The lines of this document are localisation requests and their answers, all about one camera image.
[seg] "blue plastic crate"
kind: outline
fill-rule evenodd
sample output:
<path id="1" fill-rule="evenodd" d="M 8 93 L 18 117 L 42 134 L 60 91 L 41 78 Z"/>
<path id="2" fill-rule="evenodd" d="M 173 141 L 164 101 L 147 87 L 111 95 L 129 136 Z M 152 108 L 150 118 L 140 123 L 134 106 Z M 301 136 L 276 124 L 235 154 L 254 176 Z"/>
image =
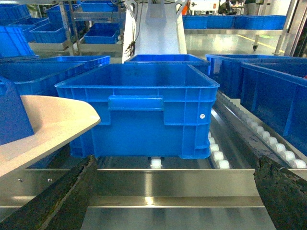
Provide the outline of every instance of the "blue plastic crate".
<path id="1" fill-rule="evenodd" d="M 48 22 L 48 18 L 26 18 L 13 24 L 10 24 L 10 26 L 22 28 L 27 42 L 32 42 L 34 40 L 34 37 L 30 31 L 41 25 L 47 24 Z"/>
<path id="2" fill-rule="evenodd" d="M 182 16 L 183 27 L 185 29 L 207 29 L 207 16 Z"/>
<path id="3" fill-rule="evenodd" d="M 136 55 L 125 61 L 125 63 L 160 63 L 160 64 L 189 64 L 194 66 L 200 72 L 208 74 L 210 62 L 191 54 L 163 54 L 150 55 L 141 54 Z"/>
<path id="4" fill-rule="evenodd" d="M 75 11 L 76 9 L 80 7 L 80 4 L 73 4 L 72 7 L 73 7 L 73 10 Z M 65 4 L 65 9 L 67 12 L 68 21 L 71 23 L 71 12 L 69 10 L 68 4 Z M 47 10 L 47 15 L 51 23 L 60 23 L 63 21 L 59 5 L 49 8 Z"/>
<path id="5" fill-rule="evenodd" d="M 84 68 L 91 69 L 97 66 L 110 64 L 110 56 L 60 56 L 38 59 L 37 61 L 84 63 Z"/>
<path id="6" fill-rule="evenodd" d="M 63 43 L 66 41 L 65 29 L 60 24 L 45 24 L 30 31 L 37 43 Z"/>
<path id="7" fill-rule="evenodd" d="M 246 30 L 282 30 L 286 16 L 236 16 L 234 28 Z"/>
<path id="8" fill-rule="evenodd" d="M 307 155 L 306 63 L 242 64 L 241 104 Z"/>
<path id="9" fill-rule="evenodd" d="M 230 98 L 241 98 L 243 82 L 241 63 L 276 63 L 284 59 L 287 61 L 298 59 L 269 55 L 206 55 L 206 58 L 211 62 L 209 76 L 221 85 L 219 90 Z"/>
<path id="10" fill-rule="evenodd" d="M 0 75 L 13 81 L 20 95 L 57 96 L 56 83 L 84 72 L 80 63 L 25 61 L 0 64 Z M 4 91 L 0 83 L 0 92 Z"/>
<path id="11" fill-rule="evenodd" d="M 53 159 L 55 159 L 59 153 L 62 151 L 63 147 L 54 151 L 53 153 L 49 154 L 48 156 L 44 157 L 43 159 L 39 160 L 38 162 L 35 162 L 31 166 L 28 167 L 28 169 L 44 169 L 46 168 Z"/>
<path id="12" fill-rule="evenodd" d="M 115 44 L 118 35 L 118 23 L 95 23 L 84 35 L 84 39 L 88 44 Z"/>
<path id="13" fill-rule="evenodd" d="M 235 16 L 210 15 L 208 17 L 208 29 L 230 29 L 233 26 Z"/>
<path id="14" fill-rule="evenodd" d="M 111 1 L 82 1 L 81 7 L 84 12 L 117 12 L 118 7 Z"/>
<path id="15" fill-rule="evenodd" d="M 0 75 L 0 145 L 34 134 L 23 102 L 13 82 Z"/>
<path id="16" fill-rule="evenodd" d="M 0 26 L 0 57 L 34 55 L 21 28 Z"/>
<path id="17" fill-rule="evenodd" d="M 0 20 L 17 21 L 31 17 L 27 5 L 0 4 Z"/>
<path id="18" fill-rule="evenodd" d="M 218 84 L 185 64 L 111 64 L 56 85 L 91 104 L 101 123 L 71 143 L 74 156 L 210 155 Z"/>

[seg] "metal pipe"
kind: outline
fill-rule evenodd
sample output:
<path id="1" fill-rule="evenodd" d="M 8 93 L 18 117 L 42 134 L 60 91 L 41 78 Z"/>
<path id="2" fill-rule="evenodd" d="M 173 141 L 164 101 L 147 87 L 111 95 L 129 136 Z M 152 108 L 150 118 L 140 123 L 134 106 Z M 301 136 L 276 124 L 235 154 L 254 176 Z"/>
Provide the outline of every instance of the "metal pipe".
<path id="1" fill-rule="evenodd" d="M 69 27 L 67 12 L 66 12 L 64 3 L 62 1 L 59 2 L 59 8 L 60 8 L 61 16 L 62 16 L 63 26 L 65 29 L 66 39 L 69 42 L 69 45 L 68 45 L 69 54 L 71 56 L 74 56 L 73 43 L 71 40 L 71 29 Z"/>
<path id="2" fill-rule="evenodd" d="M 77 44 L 77 50 L 78 50 L 77 52 L 78 52 L 78 55 L 81 55 L 80 41 L 79 41 L 79 36 L 78 36 L 78 31 L 77 31 L 77 27 L 76 27 L 76 22 L 75 22 L 75 18 L 74 18 L 74 12 L 73 12 L 73 7 L 72 7 L 71 1 L 68 2 L 68 6 L 69 6 L 69 10 L 71 12 L 72 29 L 73 29 L 75 37 L 76 37 L 76 44 Z"/>
<path id="3" fill-rule="evenodd" d="M 297 0 L 291 0 L 291 2 L 290 2 L 290 6 L 289 6 L 289 9 L 288 9 L 288 12 L 287 12 L 286 22 L 284 23 L 284 26 L 283 26 L 283 33 L 279 36 L 275 52 L 273 53 L 276 56 L 280 55 L 280 48 L 282 46 L 283 39 L 284 39 L 284 37 L 285 37 L 285 35 L 287 33 L 287 30 L 288 30 L 287 26 L 288 26 L 288 24 L 290 22 L 291 14 L 292 14 L 293 8 L 294 8 L 294 6 L 296 4 L 296 1 Z"/>

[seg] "crate rim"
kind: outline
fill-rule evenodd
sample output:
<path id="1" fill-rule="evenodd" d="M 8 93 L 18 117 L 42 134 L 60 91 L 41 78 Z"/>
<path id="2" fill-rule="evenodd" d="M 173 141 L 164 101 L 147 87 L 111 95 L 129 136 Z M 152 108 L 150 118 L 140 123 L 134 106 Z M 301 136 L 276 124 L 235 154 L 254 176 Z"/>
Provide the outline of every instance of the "crate rim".
<path id="1" fill-rule="evenodd" d="M 220 87 L 220 84 L 217 83 L 216 81 L 212 80 L 211 78 L 209 78 L 207 75 L 205 75 L 204 73 L 202 73 L 201 71 L 199 71 L 198 69 L 196 69 L 194 66 L 192 65 L 187 65 L 189 68 L 191 68 L 192 70 L 194 70 L 200 77 L 205 78 L 210 85 L 206 85 L 206 86 L 199 86 L 199 85 L 192 85 L 192 86 L 134 86 L 134 85 L 125 85 L 125 86 L 114 86 L 114 85 L 67 85 L 68 83 L 70 83 L 73 80 L 79 79 L 81 77 L 83 77 L 85 74 L 89 74 L 92 73 L 94 71 L 97 71 L 98 69 L 102 69 L 102 68 L 106 68 L 107 66 L 110 65 L 124 65 L 124 64 L 107 64 L 95 69 L 92 69 L 91 71 L 88 71 L 86 73 L 82 73 L 74 78 L 71 79 L 67 79 L 65 81 L 59 82 L 55 85 L 56 88 L 85 88 L 85 89 L 126 89 L 127 87 L 131 87 L 133 89 L 214 89 L 214 88 L 218 88 Z M 137 65 L 148 65 L 148 63 L 138 63 Z"/>
<path id="2" fill-rule="evenodd" d="M 291 62 L 291 64 L 301 64 L 300 62 Z M 284 73 L 284 72 L 280 72 L 274 69 L 269 69 L 266 67 L 261 67 L 261 66 L 257 66 L 256 64 L 249 64 L 249 63 L 242 63 L 241 67 L 243 68 L 247 68 L 247 69 L 251 69 L 251 70 L 256 70 L 258 72 L 264 73 L 264 74 L 269 74 L 271 76 L 274 76 L 276 78 L 280 78 L 282 80 L 291 82 L 291 83 L 296 83 L 298 85 L 307 86 L 307 80 L 299 77 L 299 76 L 295 76 L 289 73 Z"/>
<path id="3" fill-rule="evenodd" d="M 20 61 L 19 61 L 19 62 L 14 62 L 14 63 L 38 63 L 38 62 L 37 62 L 37 61 L 36 61 L 36 62 L 35 62 L 35 61 L 26 61 L 26 62 L 20 62 Z M 35 79 L 35 80 L 28 80 L 28 81 L 13 81 L 13 82 L 14 82 L 14 84 L 34 83 L 34 82 L 38 82 L 38 81 L 42 81 L 42 80 L 44 80 L 44 79 L 47 79 L 47 78 L 49 78 L 50 76 L 53 76 L 53 75 L 57 75 L 57 74 L 66 72 L 66 71 L 71 70 L 71 69 L 76 68 L 76 67 L 80 67 L 80 66 L 82 66 L 82 65 L 84 65 L 84 63 L 75 65 L 74 67 L 71 67 L 71 68 L 66 69 L 66 70 L 64 70 L 64 71 L 61 71 L 61 72 L 55 72 L 55 73 L 48 74 L 48 75 L 46 75 L 46 76 L 43 76 L 43 77 L 41 77 L 41 78 L 37 78 L 37 79 Z"/>

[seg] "person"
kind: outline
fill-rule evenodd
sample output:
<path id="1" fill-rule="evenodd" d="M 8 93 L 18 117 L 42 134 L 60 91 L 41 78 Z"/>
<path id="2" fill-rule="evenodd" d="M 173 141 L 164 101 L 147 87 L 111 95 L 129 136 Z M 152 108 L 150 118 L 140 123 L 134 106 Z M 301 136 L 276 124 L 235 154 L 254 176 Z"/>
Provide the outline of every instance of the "person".
<path id="1" fill-rule="evenodd" d="M 256 0 L 245 0 L 244 15 L 257 15 L 258 11 L 259 4 L 256 4 Z"/>
<path id="2" fill-rule="evenodd" d="M 226 15 L 233 15 L 233 14 L 236 14 L 236 11 L 233 11 L 232 8 L 232 3 L 230 0 L 226 0 L 226 2 L 224 2 L 220 7 L 219 7 L 219 10 L 218 10 L 218 13 L 219 14 L 226 14 Z"/>

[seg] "reflective metal surface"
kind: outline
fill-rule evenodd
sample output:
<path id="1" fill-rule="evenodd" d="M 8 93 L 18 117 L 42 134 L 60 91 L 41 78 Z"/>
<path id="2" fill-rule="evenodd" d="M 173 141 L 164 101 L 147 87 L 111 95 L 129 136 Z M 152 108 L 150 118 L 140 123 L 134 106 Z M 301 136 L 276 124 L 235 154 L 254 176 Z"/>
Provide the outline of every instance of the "reflective metal surface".
<path id="1" fill-rule="evenodd" d="M 22 206 L 66 171 L 28 169 L 2 180 L 0 207 Z M 292 171 L 307 179 L 306 170 Z M 261 207 L 253 173 L 253 169 L 102 169 L 90 206 Z"/>
<path id="2" fill-rule="evenodd" d="M 281 35 L 282 30 L 185 29 L 186 35 Z"/>

